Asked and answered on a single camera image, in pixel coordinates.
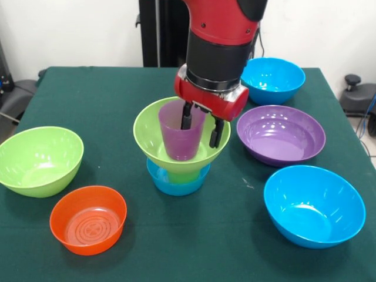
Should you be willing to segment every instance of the purple bowl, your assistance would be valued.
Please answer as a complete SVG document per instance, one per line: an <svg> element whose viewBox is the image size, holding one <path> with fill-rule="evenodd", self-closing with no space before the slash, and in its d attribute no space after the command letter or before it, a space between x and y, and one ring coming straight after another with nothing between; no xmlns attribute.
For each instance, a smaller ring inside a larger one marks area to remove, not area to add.
<svg viewBox="0 0 376 282"><path fill-rule="evenodd" d="M276 167L311 159L325 145L323 127L310 115L286 106L245 112L237 122L237 134L256 159Z"/></svg>

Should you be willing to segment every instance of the bowl rim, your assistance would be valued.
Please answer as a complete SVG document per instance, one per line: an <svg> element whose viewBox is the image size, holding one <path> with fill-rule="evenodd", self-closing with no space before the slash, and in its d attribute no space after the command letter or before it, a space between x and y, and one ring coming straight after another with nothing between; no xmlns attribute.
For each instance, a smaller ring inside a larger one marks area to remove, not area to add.
<svg viewBox="0 0 376 282"><path fill-rule="evenodd" d="M339 178L340 180L342 180L344 183L346 183L348 185L348 187L355 192L355 195L357 195L358 199L360 200L360 203L361 203L361 206L362 206L362 222L361 224L359 225L358 229L353 232L352 235L349 235L349 236L346 236L344 237L343 239L341 240L326 240L326 241L317 241L317 240L312 240L312 239L309 239L309 238L306 238L304 236L301 236L301 235L298 235L298 234L295 234L293 233L292 231L290 231L288 228L286 228L285 226L283 226L278 220L276 220L276 216L275 214L273 214L270 209L269 209L269 204L268 204L268 201L266 199L266 193L268 191L268 188L269 187L269 182L272 180L272 178L274 178L277 174L279 173L282 173L286 170L289 170L289 169L295 169L297 167L305 167L305 168L308 168L308 169L315 169L315 170L320 170L320 171L323 171L327 174L329 174L330 176L333 176L333 177L336 177L336 178ZM266 181L265 183L265 186L264 186L264 193L263 193L263 197L264 197L264 204L266 206L266 209L269 213L269 215L273 218L273 220L276 221L276 223L278 225L280 225L283 229L287 230L289 233L291 233L292 235L300 238L300 239L303 239L305 241L309 241L309 242L312 242L312 243L320 243L320 244L339 244L339 243L342 243L342 242L345 242L353 237L355 237L361 230L362 228L364 227L364 224L365 224L365 220L366 220L366 217L367 217L367 211L365 209L365 204L364 204L364 201L363 201L363 198L361 197L361 195L359 194L358 190L349 182L347 181L345 178L343 178L342 176L340 176L339 174L335 173L335 172L332 172L328 169L325 169L323 167L318 167L318 166L310 166L310 165L294 165L294 166L287 166L287 167L284 167L282 169L279 169L277 170L276 172L274 172L269 178L268 180Z"/></svg>
<svg viewBox="0 0 376 282"><path fill-rule="evenodd" d="M143 108L143 109L141 110L141 112L139 112L139 114L137 115L135 121L133 122L133 137L135 138L135 141L136 141L138 147L141 149L141 151L142 151L147 157L149 157L149 158L153 158L153 159L157 159L157 160L160 160L157 156L154 156L154 155L150 154L149 152L143 150L143 148L142 148L142 146L141 146L141 142L140 142L140 140L139 140L139 139L137 138L137 136L136 136L136 124L137 124L137 121L140 119L141 115L142 115L145 111L147 111L149 108L151 108L154 104L160 103L160 102L162 102L162 101L178 100L178 99L181 99L181 98L178 97L178 96L171 96L171 97L166 97L166 98L163 98L163 99L159 99L159 100L157 100L157 101L154 101L154 102L151 103L151 104L148 104L145 108ZM226 147L226 145L228 144L228 142L229 142L229 140L230 140L230 137L231 137L231 124L230 124L229 122L225 121L224 126L226 126L226 125L227 125L228 128L229 128L229 135L228 135L227 138L224 140L223 145L220 146L219 148L217 148L212 154L208 155L205 159L203 159L203 160L192 160L192 159L190 159L190 160L173 160L173 159L171 159L171 160L168 160L168 161L167 161L167 160L162 160L162 161L163 161L163 162L166 162L166 163L168 163L168 164L170 164L170 165L196 165L196 164L198 164L198 163L200 163L200 162L202 162L202 161L204 161L204 160L206 160L206 159L210 159L210 158L212 158L213 156L219 154L219 153L220 153L220 152Z"/></svg>
<svg viewBox="0 0 376 282"><path fill-rule="evenodd" d="M156 164L155 162L153 162L151 159L149 159L148 157L146 158L146 168L147 168L147 171L149 172L150 176L152 177L153 180L155 181L160 181L152 172L151 172L151 168L150 166L151 165L155 165L157 167L160 168L160 166L158 166L158 164ZM189 182L189 183L183 183L183 184L176 184L176 183L166 183L167 185L169 186L179 186L179 187L185 187L187 185L192 185L192 184L196 184L200 181L202 181L206 176L207 174L209 173L209 170L211 168L211 163L205 165L204 167L202 167L200 169L200 176L199 178L197 178L196 180L192 181L192 182Z"/></svg>
<svg viewBox="0 0 376 282"><path fill-rule="evenodd" d="M30 129L23 130L21 132L14 134L10 138L8 138L6 141L4 141L2 144L0 144L0 149L3 145L13 141L15 138L19 138L23 134L29 133L29 132L34 131L34 130L45 130L45 129L59 129L59 130L64 131L64 132L69 132L70 134L72 134L73 136L75 136L78 139L79 144L80 144L80 156L79 156L78 160L75 162L74 166L72 166L72 168L69 171L67 171L63 176L57 177L54 180L50 180L48 182L42 183L42 184L37 185L37 186L14 185L14 184L9 184L9 183L0 179L1 184L3 184L4 186L16 188L16 189L33 189L33 188L39 188L39 187L42 187L42 186L50 185L50 184L62 179L63 177L67 176L68 174L70 174L77 167L77 165L82 161L83 153L85 151L85 146L83 144L81 137L76 132L74 132L74 131L72 131L68 128L60 127L60 126L38 126L38 127L33 127L33 128L30 128Z"/></svg>
<svg viewBox="0 0 376 282"><path fill-rule="evenodd" d="M265 92L270 92L270 93L286 93L286 92L294 91L296 89L301 88L304 85L304 83L306 82L306 79L307 79L307 77L305 75L306 73L303 71L303 69L301 67L299 67L296 63L293 63L292 61L288 61L286 59L277 58L277 57L259 57L259 58L249 59L249 60L247 60L247 65L244 67L244 70L248 66L248 63L251 62L251 61L266 61L266 60L282 61L282 62L286 62L286 63L289 63L289 64L295 66L297 69L300 70L301 74L303 74L303 79L302 79L301 83L298 86L296 86L294 88L291 88L289 90L281 90L281 91L276 91L276 92L275 91L264 90L264 89L257 88L255 86L247 83L244 80L244 78L243 78L243 73L244 73L244 71L243 71L243 73L240 76L240 80L245 84L246 87L251 87L251 88L255 88L255 89L258 89L258 90L261 90L261 91L265 91Z"/></svg>
<svg viewBox="0 0 376 282"><path fill-rule="evenodd" d="M125 206L125 215L124 215L124 218L122 219L122 222L120 223L119 227L116 229L116 231L109 237L105 238L104 240L100 241L100 242L97 242L95 244L91 244L91 245L75 245L75 244L70 244L64 240L62 240L59 236L56 235L56 233L54 232L53 228L52 228L52 216L55 212L55 209L57 207L57 205L59 203L61 203L63 200L65 200L68 196L70 196L71 194L77 192L77 191L81 191L81 190L89 190L89 189L92 189L94 187L100 187L100 188L104 188L106 190L110 190L112 193L114 192L115 194L117 194L117 196L122 200L122 203L124 204ZM125 202L125 199L124 197L117 191L115 190L114 188L111 188L109 186L104 186L104 185L89 185L89 186L84 186L84 187L80 187L80 188L77 188L71 192L69 192L68 194L66 194L65 196L63 196L53 207L52 211L51 211L51 214L49 216L49 228L50 228L50 231L51 233L53 234L53 236L59 241L61 242L64 246L68 246L68 247L74 247L74 248L80 248L80 249L84 249L84 248L87 248L87 247L93 247L93 246L98 246L98 245L101 245L103 242L111 239L113 236L115 236L115 234L121 229L121 228L124 228L124 224L125 224L125 220L127 218L127 212L128 212L128 208L127 208L127 204Z"/></svg>
<svg viewBox="0 0 376 282"><path fill-rule="evenodd" d="M320 131L321 131L321 132L323 133L323 135L324 135L323 144L320 146L320 148L319 148L316 152L310 154L309 156L306 156L306 157L304 157L304 158L297 159L297 160L275 159L275 158L273 158L273 157L265 156L265 155L260 154L259 152L255 151L255 150L253 150L253 149L248 145L248 143L244 140L244 138L242 138L242 136L241 136L241 134L240 134L241 130L240 130L240 125L239 125L239 123L240 123L240 121L241 121L242 119L245 119L245 118L246 118L246 115L247 115L248 113L250 113L250 112L252 112L252 111L255 111L255 110L257 110L257 109L261 109L261 108L283 108L283 109L289 109L289 110L293 110L293 111L295 111L295 112L302 113L304 116L306 116L306 117L308 117L310 120L312 120L312 122L315 123L315 124L318 126L318 128L320 128ZM273 160L273 161L277 161L277 162L286 162L286 163L304 162L304 161L306 161L306 160L309 160L309 159L311 159L311 158L317 156L317 155L318 155L319 153L321 153L321 151L324 149L325 144L326 144L326 141L327 141L326 133L325 133L325 130L324 130L323 126L322 126L322 125L320 124L320 122L318 122L313 116L309 115L309 114L306 113L306 112L303 112L302 110L299 110L299 109L296 109L296 108L293 108L293 107L289 107L289 106L283 106L283 105L264 105L264 106L258 106L258 107L254 107L254 108L252 108L252 109L250 109L250 110L244 112L244 113L239 117L239 119L237 120L237 123L236 123L236 133L237 133L239 139L241 140L241 142L242 142L242 143L243 143L243 144L244 144L249 150L251 150L252 152L257 153L257 154L259 154L260 156L263 156L263 157L265 157L265 158L268 158L269 160Z"/></svg>

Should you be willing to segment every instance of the white wall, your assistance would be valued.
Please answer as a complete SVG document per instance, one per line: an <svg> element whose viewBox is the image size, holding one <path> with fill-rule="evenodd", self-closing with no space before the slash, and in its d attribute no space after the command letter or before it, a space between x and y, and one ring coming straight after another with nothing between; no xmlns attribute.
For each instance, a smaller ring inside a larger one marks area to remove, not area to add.
<svg viewBox="0 0 376 282"><path fill-rule="evenodd" d="M0 0L14 79L59 66L142 66L138 0Z"/></svg>
<svg viewBox="0 0 376 282"><path fill-rule="evenodd" d="M337 96L348 73L376 83L375 0L269 0L261 36L265 56L320 67Z"/></svg>
<svg viewBox="0 0 376 282"><path fill-rule="evenodd" d="M51 65L142 66L138 12L138 0L0 0L0 39L16 79ZM336 95L349 72L376 83L375 0L269 0L261 34L266 56L320 67Z"/></svg>

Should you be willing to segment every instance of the plastic bowl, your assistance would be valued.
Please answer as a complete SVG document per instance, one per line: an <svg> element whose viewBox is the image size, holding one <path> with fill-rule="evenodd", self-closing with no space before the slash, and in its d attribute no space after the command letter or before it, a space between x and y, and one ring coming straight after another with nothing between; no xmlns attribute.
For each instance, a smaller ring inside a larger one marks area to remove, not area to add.
<svg viewBox="0 0 376 282"><path fill-rule="evenodd" d="M281 105L291 99L306 81L303 70L278 58L255 58L247 62L241 84L259 105Z"/></svg>
<svg viewBox="0 0 376 282"><path fill-rule="evenodd" d="M169 97L158 100L145 107L137 116L133 125L133 135L142 152L159 167L168 171L170 181L181 184L196 180L203 167L212 163L224 149L230 139L231 127L224 123L222 138L218 148L209 146L210 136L215 125L211 115L206 115L199 149L190 160L174 160L170 158L163 143L160 130L158 112L168 102L179 100L179 97Z"/></svg>
<svg viewBox="0 0 376 282"><path fill-rule="evenodd" d="M169 181L167 171L153 163L150 159L147 159L146 166L154 181L155 186L161 192L171 196L186 196L196 192L203 185L206 175L210 170L210 164L208 164L201 169L198 179L189 183L174 184Z"/></svg>
<svg viewBox="0 0 376 282"><path fill-rule="evenodd" d="M355 188L320 167L299 165L275 172L265 185L264 201L280 233L310 249L345 242L365 222L365 206Z"/></svg>
<svg viewBox="0 0 376 282"><path fill-rule="evenodd" d="M318 155L325 131L310 115L286 106L260 106L245 112L237 134L248 151L270 166L296 165Z"/></svg>
<svg viewBox="0 0 376 282"><path fill-rule="evenodd" d="M53 196L76 176L83 149L81 138L62 127L19 132L0 145L0 183L24 196Z"/></svg>
<svg viewBox="0 0 376 282"><path fill-rule="evenodd" d="M82 256L103 253L123 231L127 206L116 190L87 186L68 193L53 208L52 234L68 250Z"/></svg>

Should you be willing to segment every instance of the orange bowl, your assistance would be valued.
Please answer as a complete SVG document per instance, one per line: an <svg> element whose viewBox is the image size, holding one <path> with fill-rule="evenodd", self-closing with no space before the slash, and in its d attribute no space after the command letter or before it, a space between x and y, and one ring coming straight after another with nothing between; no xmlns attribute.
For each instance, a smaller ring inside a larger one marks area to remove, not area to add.
<svg viewBox="0 0 376 282"><path fill-rule="evenodd" d="M116 190L106 186L76 189L52 210L52 234L68 250L82 256L103 253L122 234L127 206Z"/></svg>

